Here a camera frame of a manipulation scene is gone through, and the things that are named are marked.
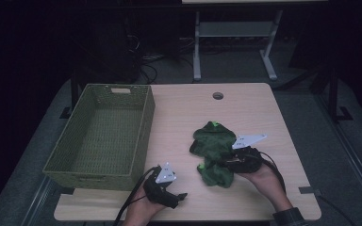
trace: hand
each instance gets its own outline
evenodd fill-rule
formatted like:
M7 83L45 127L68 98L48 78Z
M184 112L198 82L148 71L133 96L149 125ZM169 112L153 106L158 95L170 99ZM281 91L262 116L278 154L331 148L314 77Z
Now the hand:
M292 208L275 173L265 164L253 173L238 173L239 176L248 179L255 185L257 190L270 200L276 212Z
M123 226L145 226L155 214L166 208L162 204L150 202L145 196L142 184L133 198L135 202L132 202L127 208Z

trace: white triangular bracket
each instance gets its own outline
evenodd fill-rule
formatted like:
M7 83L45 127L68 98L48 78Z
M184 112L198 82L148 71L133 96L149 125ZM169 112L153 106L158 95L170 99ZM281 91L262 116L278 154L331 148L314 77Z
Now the white triangular bracket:
M166 183L166 182L173 182L177 177L174 175L174 172L172 170L172 167L170 166L170 163L166 163L162 168L161 172L156 178L156 183Z
M266 138L267 135L266 134L261 134L261 135L250 135L250 136L245 136L245 135L241 135L238 136L237 140L235 141L235 143L232 145L232 149L240 149L240 148L246 148L248 146L251 146L252 144Z

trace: green woven basket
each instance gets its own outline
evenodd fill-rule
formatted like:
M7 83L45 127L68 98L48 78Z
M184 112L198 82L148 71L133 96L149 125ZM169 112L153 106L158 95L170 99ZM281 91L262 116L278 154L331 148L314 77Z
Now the green woven basket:
M43 173L65 187L132 190L154 111L150 86L88 84Z

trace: dark green cloth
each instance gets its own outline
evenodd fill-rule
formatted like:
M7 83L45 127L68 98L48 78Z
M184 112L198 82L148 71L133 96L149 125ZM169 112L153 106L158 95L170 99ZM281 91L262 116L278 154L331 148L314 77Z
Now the dark green cloth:
M189 151L205 158L205 163L197 167L203 181L208 186L231 186L234 173L228 168L220 167L217 161L222 160L222 154L232 152L232 145L237 139L234 132L215 121L209 121L193 133L193 138L195 141Z

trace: dark sleeve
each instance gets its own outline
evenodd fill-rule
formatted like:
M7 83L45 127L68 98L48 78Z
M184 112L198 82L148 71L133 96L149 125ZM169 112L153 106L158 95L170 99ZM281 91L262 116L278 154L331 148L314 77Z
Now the dark sleeve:
M298 208L294 207L272 215L278 226L306 226L308 223L302 217Z

